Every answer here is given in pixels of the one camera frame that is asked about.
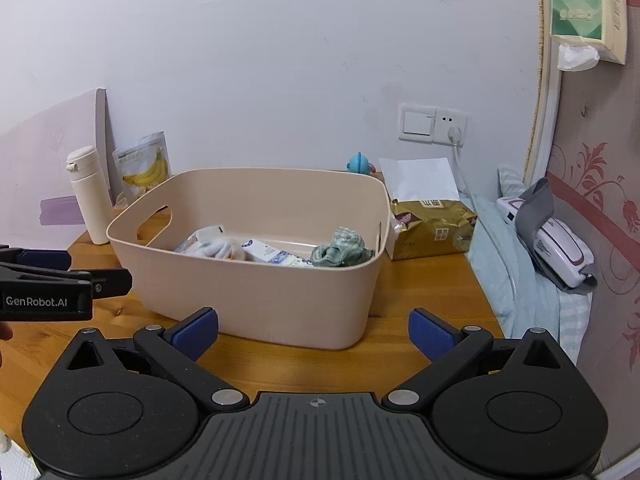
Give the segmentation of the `banana chips pouch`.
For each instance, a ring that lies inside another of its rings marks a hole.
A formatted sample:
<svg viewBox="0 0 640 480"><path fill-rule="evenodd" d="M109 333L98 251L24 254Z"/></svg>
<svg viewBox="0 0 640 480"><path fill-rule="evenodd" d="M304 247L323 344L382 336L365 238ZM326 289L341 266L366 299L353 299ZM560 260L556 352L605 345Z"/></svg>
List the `banana chips pouch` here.
<svg viewBox="0 0 640 480"><path fill-rule="evenodd" d="M144 136L126 148L116 148L112 157L130 204L171 177L163 131Z"/></svg>

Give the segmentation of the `white wall switch socket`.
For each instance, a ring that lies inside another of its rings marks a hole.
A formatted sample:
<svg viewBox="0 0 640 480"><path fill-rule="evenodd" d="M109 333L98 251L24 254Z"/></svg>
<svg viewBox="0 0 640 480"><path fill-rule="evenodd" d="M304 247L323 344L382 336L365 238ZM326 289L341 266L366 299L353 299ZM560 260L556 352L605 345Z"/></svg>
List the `white wall switch socket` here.
<svg viewBox="0 0 640 480"><path fill-rule="evenodd" d="M468 120L469 114L462 110L402 103L398 110L398 139L462 146Z"/></svg>

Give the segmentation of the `white cloth bundle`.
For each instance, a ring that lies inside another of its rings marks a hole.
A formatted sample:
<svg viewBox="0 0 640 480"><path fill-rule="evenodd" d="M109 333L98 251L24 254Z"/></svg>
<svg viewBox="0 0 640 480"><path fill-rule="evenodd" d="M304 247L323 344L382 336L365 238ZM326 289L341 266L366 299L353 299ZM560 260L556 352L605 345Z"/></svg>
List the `white cloth bundle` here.
<svg viewBox="0 0 640 480"><path fill-rule="evenodd" d="M240 242L227 235L221 224L194 231L174 249L174 252L196 258L245 260L245 252Z"/></svg>

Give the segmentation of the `beige plastic storage basket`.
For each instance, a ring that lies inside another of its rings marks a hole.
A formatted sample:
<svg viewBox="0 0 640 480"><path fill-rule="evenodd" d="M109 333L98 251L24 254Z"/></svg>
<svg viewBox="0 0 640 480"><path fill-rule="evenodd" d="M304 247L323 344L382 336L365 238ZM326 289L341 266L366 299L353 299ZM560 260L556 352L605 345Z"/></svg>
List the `beige plastic storage basket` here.
<svg viewBox="0 0 640 480"><path fill-rule="evenodd" d="M156 313L211 307L227 335L342 350L366 329L389 229L378 179L213 168L157 185L106 234Z"/></svg>

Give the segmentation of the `white blood pressure monitor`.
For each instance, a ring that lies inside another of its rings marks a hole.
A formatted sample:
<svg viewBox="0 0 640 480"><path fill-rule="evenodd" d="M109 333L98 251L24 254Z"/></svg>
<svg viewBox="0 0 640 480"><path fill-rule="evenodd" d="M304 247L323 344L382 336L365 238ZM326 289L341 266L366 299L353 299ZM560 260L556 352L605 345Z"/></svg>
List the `white blood pressure monitor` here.
<svg viewBox="0 0 640 480"><path fill-rule="evenodd" d="M526 249L539 273L558 289L588 294L596 288L594 255L564 222L549 218L536 233L533 248Z"/></svg>

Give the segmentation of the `green checked cloth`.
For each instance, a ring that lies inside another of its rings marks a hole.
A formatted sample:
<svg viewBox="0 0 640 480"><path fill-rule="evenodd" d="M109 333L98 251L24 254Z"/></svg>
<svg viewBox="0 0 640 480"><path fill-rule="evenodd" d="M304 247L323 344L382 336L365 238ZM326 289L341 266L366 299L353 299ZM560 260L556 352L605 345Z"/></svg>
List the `green checked cloth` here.
<svg viewBox="0 0 640 480"><path fill-rule="evenodd" d="M374 255L375 251L366 247L358 232L340 226L335 230L330 244L314 248L310 262L322 268L344 268L366 263Z"/></svg>

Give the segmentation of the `white paper sheet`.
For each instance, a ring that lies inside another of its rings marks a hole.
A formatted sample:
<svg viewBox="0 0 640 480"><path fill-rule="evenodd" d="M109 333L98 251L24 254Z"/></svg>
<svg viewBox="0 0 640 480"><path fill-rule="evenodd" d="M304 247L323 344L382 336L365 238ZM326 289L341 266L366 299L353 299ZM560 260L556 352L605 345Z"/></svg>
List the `white paper sheet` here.
<svg viewBox="0 0 640 480"><path fill-rule="evenodd" d="M458 200L454 173L446 157L380 159L386 190L392 200Z"/></svg>

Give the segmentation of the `grey pressure cuff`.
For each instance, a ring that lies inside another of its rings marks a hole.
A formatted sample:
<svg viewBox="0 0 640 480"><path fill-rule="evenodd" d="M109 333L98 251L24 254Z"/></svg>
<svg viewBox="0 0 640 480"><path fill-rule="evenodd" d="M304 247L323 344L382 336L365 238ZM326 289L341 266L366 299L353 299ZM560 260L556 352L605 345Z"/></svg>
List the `grey pressure cuff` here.
<svg viewBox="0 0 640 480"><path fill-rule="evenodd" d="M520 195L520 199L523 203L515 216L515 229L522 244L533 255L538 231L554 214L548 179L539 179Z"/></svg>

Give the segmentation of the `cream thermos bottle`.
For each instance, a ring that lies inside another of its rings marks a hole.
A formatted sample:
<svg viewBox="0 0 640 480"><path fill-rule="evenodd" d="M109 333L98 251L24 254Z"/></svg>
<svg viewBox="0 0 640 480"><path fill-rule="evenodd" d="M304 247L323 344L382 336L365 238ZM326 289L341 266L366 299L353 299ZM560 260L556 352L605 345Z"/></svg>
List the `cream thermos bottle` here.
<svg viewBox="0 0 640 480"><path fill-rule="evenodd" d="M66 171L93 244L107 244L114 209L96 148L88 145L68 154Z"/></svg>

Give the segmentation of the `blue cartoon figurine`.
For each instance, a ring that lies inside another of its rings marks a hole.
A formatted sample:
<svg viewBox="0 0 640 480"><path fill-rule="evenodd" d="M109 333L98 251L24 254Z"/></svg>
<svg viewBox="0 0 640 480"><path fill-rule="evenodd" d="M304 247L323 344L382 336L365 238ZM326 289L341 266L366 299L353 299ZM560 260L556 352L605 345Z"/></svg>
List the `blue cartoon figurine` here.
<svg viewBox="0 0 640 480"><path fill-rule="evenodd" d="M364 156L361 152L349 159L346 164L346 170L352 174L364 174L365 176L373 176L378 172L367 156Z"/></svg>

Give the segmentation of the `green tissue box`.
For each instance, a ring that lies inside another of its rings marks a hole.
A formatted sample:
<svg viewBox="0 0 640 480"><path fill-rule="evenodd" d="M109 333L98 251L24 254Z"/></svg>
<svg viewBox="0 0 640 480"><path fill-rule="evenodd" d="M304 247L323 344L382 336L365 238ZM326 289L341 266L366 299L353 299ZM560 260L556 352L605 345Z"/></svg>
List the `green tissue box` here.
<svg viewBox="0 0 640 480"><path fill-rule="evenodd" d="M602 61L623 65L626 0L552 0L551 37L558 45L562 72L591 70Z"/></svg>

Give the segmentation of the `pink leaning board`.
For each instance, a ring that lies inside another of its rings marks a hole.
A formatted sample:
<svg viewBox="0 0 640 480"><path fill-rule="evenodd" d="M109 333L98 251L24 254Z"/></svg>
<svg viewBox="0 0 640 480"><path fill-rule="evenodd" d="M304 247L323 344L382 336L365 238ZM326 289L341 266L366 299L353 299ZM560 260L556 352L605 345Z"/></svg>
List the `pink leaning board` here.
<svg viewBox="0 0 640 480"><path fill-rule="evenodd" d="M107 168L106 92L88 91L1 135L0 236L3 245L66 249L85 233L66 171L67 155L91 145Z"/></svg>

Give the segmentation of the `light blue bedding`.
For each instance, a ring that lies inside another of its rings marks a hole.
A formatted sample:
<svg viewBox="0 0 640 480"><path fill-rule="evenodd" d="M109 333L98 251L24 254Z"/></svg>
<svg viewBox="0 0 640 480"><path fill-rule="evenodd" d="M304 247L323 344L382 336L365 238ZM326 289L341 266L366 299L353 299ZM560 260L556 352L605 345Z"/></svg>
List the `light blue bedding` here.
<svg viewBox="0 0 640 480"><path fill-rule="evenodd" d="M590 318L590 292L564 292L539 273L495 202L473 194L463 203L480 213L466 258L503 335L520 338L531 327L543 327L577 362Z"/></svg>

